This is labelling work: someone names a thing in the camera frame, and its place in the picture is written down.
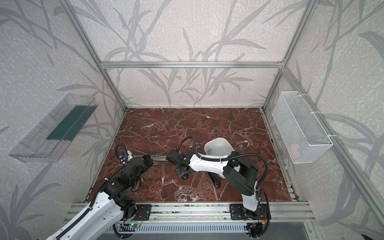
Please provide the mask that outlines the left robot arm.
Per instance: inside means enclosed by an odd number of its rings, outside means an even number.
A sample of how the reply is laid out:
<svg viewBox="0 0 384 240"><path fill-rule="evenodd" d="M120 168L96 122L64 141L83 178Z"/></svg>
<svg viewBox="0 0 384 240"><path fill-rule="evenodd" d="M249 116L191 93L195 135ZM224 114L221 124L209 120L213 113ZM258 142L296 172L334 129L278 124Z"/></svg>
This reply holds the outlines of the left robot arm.
<svg viewBox="0 0 384 240"><path fill-rule="evenodd" d="M129 194L153 164L150 155L125 160L116 172L105 178L91 202L48 239L96 240L120 220L135 217L140 211Z"/></svg>

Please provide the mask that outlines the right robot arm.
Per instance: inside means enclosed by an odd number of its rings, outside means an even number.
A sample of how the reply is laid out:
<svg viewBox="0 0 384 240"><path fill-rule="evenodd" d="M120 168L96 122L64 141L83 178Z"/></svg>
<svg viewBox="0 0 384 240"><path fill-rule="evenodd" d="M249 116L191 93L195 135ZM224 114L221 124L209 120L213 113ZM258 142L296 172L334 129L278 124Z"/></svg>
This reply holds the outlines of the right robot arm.
<svg viewBox="0 0 384 240"><path fill-rule="evenodd" d="M258 180L259 171L249 160L256 157L265 165L265 171ZM166 160L175 166L175 171L181 178L190 172L208 172L224 177L232 187L241 193L243 207L255 212L260 202L260 186L268 175L268 161L259 154L239 154L235 151L227 156L208 156L188 152L183 154L173 149Z"/></svg>

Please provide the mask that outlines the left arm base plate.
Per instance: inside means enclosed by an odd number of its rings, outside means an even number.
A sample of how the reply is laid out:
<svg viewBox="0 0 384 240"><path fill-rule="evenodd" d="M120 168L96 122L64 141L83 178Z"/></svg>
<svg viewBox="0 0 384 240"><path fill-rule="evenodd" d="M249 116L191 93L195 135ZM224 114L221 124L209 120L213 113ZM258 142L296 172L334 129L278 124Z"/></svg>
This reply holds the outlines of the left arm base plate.
<svg viewBox="0 0 384 240"><path fill-rule="evenodd" d="M152 210L151 204L138 204L125 210L124 218L127 221L148 221Z"/></svg>

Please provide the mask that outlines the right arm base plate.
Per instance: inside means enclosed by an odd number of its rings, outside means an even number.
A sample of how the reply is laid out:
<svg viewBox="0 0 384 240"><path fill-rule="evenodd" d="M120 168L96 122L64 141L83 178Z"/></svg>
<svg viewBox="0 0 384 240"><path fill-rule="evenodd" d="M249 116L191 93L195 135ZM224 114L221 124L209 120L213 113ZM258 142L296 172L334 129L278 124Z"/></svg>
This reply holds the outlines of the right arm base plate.
<svg viewBox="0 0 384 240"><path fill-rule="evenodd" d="M270 210L266 203L258 205L255 211L247 210L242 204L230 204L231 220L270 220Z"/></svg>

